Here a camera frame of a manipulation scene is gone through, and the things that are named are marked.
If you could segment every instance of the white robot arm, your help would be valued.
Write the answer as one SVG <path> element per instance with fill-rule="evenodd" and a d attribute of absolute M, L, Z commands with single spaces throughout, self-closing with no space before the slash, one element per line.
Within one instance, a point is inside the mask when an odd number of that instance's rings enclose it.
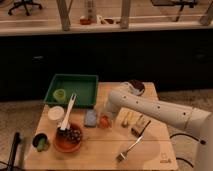
<path fill-rule="evenodd" d="M 110 118 L 114 118 L 121 107 L 144 113 L 186 131 L 199 139 L 194 170 L 213 170 L 213 115 L 211 112 L 190 106 L 138 97 L 132 94 L 132 85 L 127 82 L 110 91 L 103 113 Z"/>

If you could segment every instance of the orange bowl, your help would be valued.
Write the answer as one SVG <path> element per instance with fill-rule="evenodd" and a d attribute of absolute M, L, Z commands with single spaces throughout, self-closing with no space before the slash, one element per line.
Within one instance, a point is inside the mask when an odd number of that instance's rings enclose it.
<path fill-rule="evenodd" d="M 53 139 L 53 145 L 59 152 L 72 153 L 77 151 L 82 144 L 82 129 L 74 123 L 70 123 L 70 129 L 61 131 L 57 129 Z"/>

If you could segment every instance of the green cup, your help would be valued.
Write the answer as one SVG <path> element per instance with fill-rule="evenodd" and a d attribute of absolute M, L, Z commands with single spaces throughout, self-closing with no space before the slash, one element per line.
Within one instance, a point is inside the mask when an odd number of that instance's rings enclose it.
<path fill-rule="evenodd" d="M 66 91 L 64 89 L 56 89 L 53 92 L 53 97 L 58 103 L 66 102 Z"/>

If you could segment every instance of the white cup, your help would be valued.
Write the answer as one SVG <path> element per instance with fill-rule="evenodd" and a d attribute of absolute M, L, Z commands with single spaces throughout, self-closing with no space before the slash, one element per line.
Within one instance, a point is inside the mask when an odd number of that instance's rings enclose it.
<path fill-rule="evenodd" d="M 64 108 L 61 106 L 54 106 L 48 111 L 48 118 L 55 124 L 59 124 L 64 118 Z"/>

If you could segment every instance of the green tray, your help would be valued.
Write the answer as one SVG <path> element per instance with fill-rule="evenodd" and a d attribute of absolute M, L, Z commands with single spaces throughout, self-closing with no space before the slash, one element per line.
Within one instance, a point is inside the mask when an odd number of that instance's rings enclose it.
<path fill-rule="evenodd" d="M 50 83 L 44 103 L 49 106 L 67 107 L 71 94 L 76 93 L 75 108 L 93 108 L 96 104 L 97 88 L 97 75 L 56 74 Z M 56 89 L 66 91 L 64 103 L 59 103 L 54 99 L 53 92 Z"/>

